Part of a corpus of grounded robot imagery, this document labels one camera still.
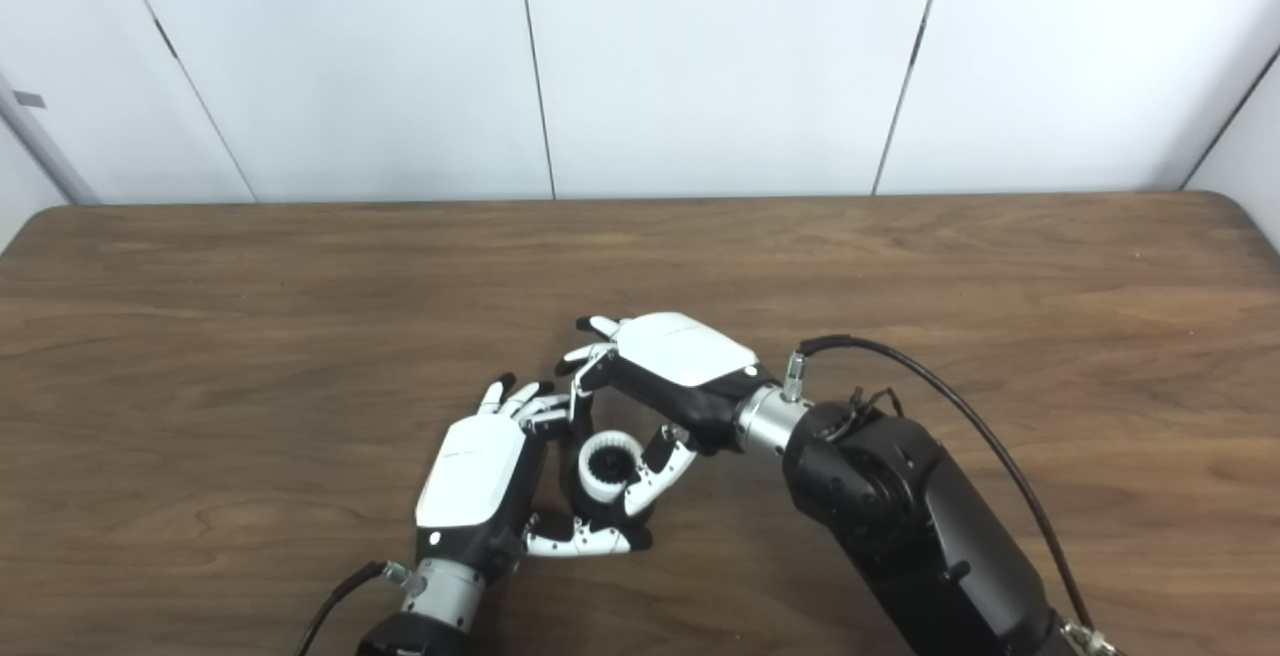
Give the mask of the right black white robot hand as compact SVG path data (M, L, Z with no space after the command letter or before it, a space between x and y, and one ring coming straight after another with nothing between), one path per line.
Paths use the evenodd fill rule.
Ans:
M749 347L676 311L618 322L585 316L576 327L599 342L567 352L554 369L570 378L575 416L588 415L594 393L612 387L686 436L657 436L657 457L640 457L622 493L611 500L609 519L616 523L645 512L694 456L742 452L740 410L756 392L780 384Z

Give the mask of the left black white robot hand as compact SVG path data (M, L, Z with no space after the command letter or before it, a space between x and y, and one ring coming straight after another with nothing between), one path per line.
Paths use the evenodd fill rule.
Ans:
M644 525L535 511L553 439L570 428L570 396L549 382L492 382L474 414L445 432L413 509L415 565L453 562L488 583L526 557L637 554L653 546Z

